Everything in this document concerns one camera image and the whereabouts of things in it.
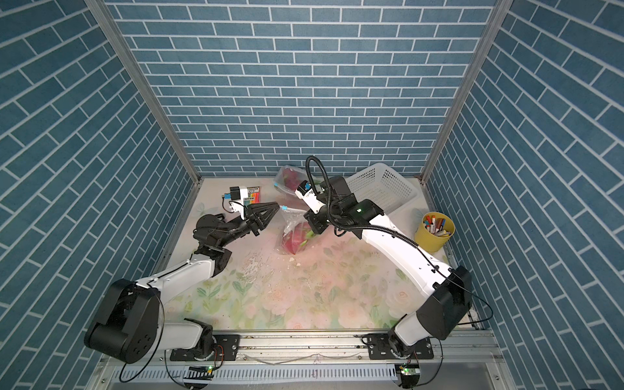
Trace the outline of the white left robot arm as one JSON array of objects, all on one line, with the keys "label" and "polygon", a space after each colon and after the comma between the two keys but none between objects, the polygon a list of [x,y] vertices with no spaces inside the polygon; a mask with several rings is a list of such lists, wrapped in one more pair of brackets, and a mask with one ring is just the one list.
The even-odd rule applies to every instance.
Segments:
[{"label": "white left robot arm", "polygon": [[234,240],[258,236],[280,205],[264,202],[241,206],[240,215],[205,214],[193,231],[198,248],[183,263],[132,281],[119,279],[105,293],[84,336],[84,345],[121,362],[132,364],[149,352],[178,351],[193,360],[211,357],[216,350],[213,328],[201,320],[165,320],[164,306],[186,289],[217,276],[227,266]]}]

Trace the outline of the clear zip-top bag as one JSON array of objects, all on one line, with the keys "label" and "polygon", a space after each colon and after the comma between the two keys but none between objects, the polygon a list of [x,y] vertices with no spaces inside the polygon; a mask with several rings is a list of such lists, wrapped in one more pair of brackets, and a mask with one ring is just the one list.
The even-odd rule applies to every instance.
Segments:
[{"label": "clear zip-top bag", "polygon": [[281,214],[285,226],[276,242],[276,251],[283,255],[302,253],[317,237],[305,218],[305,211],[281,206]]}]

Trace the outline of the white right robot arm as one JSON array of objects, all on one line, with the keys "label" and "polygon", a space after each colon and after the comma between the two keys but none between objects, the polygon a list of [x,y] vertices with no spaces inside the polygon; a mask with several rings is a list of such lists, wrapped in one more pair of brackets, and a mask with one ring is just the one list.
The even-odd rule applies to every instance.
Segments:
[{"label": "white right robot arm", "polygon": [[424,296],[424,303],[401,317],[388,332],[388,344],[396,356],[411,355],[426,338],[445,340],[472,307],[471,274],[452,268],[424,251],[403,234],[387,214],[370,199],[357,200],[343,177],[335,176],[320,188],[307,181],[296,195],[310,210],[305,218],[321,234],[328,226],[351,232],[389,258]]}]

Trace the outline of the pink dragon fruit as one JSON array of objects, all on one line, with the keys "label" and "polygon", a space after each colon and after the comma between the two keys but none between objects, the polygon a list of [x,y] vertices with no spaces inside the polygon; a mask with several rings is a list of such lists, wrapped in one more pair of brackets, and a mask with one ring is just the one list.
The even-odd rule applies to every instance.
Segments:
[{"label": "pink dragon fruit", "polygon": [[298,254],[305,249],[308,242],[314,237],[315,233],[310,225],[304,221],[284,233],[281,247],[288,254]]}]

